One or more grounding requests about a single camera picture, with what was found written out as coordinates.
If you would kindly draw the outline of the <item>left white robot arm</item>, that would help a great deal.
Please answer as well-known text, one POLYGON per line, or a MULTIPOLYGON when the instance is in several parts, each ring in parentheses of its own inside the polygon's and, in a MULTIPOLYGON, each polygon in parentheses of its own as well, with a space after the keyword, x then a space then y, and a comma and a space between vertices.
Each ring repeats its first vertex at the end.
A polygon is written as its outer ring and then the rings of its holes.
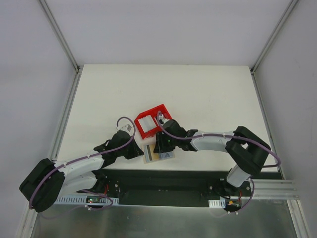
POLYGON ((125 130, 119 130, 93 151, 93 155, 81 160, 52 162, 42 159, 19 186, 31 208, 40 213, 64 195, 88 189, 99 193, 105 186, 101 169, 114 164, 119 157, 130 160, 144 154, 125 130))

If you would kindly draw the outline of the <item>beige leather card holder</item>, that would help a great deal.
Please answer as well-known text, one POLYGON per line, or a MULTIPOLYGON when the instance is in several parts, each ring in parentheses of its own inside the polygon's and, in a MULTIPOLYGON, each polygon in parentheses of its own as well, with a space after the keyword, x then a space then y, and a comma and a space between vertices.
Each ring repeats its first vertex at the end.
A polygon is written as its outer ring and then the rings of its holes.
POLYGON ((141 149, 143 150, 143 153, 144 153, 143 162, 145 164, 175 158, 174 152, 155 153, 154 148, 155 148, 154 143, 142 144, 141 149))

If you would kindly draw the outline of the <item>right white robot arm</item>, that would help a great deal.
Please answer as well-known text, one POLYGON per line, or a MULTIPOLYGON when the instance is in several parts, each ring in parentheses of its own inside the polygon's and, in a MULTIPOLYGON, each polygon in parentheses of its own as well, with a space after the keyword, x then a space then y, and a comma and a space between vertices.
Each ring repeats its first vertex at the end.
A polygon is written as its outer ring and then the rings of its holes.
POLYGON ((154 153, 172 152, 176 147, 184 151, 219 151, 228 153, 235 166, 218 188, 223 196, 235 195, 251 176, 258 175, 269 155, 270 146, 244 126, 215 136, 197 129, 185 130, 174 119, 160 121, 163 131, 156 133, 154 153))

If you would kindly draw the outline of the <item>white magnetic stripe card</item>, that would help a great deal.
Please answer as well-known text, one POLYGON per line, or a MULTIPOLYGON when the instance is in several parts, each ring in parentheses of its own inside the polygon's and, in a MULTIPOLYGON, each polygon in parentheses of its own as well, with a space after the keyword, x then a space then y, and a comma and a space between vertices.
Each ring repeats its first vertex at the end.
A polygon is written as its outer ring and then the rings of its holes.
POLYGON ((146 144, 144 145, 144 160, 145 163, 151 163, 153 161, 151 161, 151 154, 154 154, 154 144, 146 144))

